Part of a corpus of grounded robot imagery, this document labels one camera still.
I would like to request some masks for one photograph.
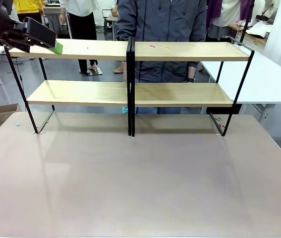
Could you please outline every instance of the dark blue jacket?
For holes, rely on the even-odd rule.
[[[117,39],[201,42],[206,35],[206,0],[119,0]],[[136,63],[141,82],[185,82],[187,62]]]

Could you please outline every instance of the black pants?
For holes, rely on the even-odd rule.
[[[23,22],[25,17],[30,17],[30,18],[32,18],[32,19],[34,19],[34,20],[36,20],[36,21],[38,21],[39,23],[42,24],[41,15],[40,15],[39,12],[18,14],[19,21],[21,21],[21,22]]]
[[[96,40],[96,27],[94,14],[88,16],[76,16],[69,13],[69,21],[73,39]],[[90,65],[97,65],[97,60],[90,59]],[[87,62],[85,59],[79,59],[81,73],[87,72]]]

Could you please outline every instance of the shelf board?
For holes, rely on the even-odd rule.
[[[137,107],[231,107],[232,100],[216,83],[139,83]]]
[[[29,104],[127,106],[125,83],[46,80]],[[214,83],[137,83],[137,107],[231,107],[232,100]]]
[[[135,58],[136,61],[248,61],[249,55],[228,42],[136,42]]]
[[[27,99],[29,104],[127,106],[125,83],[45,80]]]
[[[63,45],[62,55],[57,55],[46,48],[32,46],[30,53],[17,48],[10,50],[12,57],[35,57],[50,59],[81,60],[126,60],[128,42],[125,41],[91,41],[75,39],[57,39]]]

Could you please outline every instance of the sleeve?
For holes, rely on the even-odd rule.
[[[118,4],[118,31],[119,41],[128,41],[129,36],[136,35],[137,3],[136,0],[119,0]]]
[[[43,10],[42,0],[36,0],[36,2],[37,2],[38,9]]]
[[[199,9],[194,20],[190,42],[203,42],[206,36],[206,0],[200,0]],[[198,62],[189,62],[189,66],[195,67]]]
[[[66,6],[67,6],[67,1],[68,1],[68,0],[59,0],[59,2],[60,2],[60,7],[61,7],[61,8],[66,8]]]

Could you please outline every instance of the purple jacket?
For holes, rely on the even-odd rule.
[[[240,0],[240,20],[247,18],[251,1],[252,0]],[[221,16],[222,3],[223,0],[210,0],[206,20],[207,28],[210,27],[213,18]]]

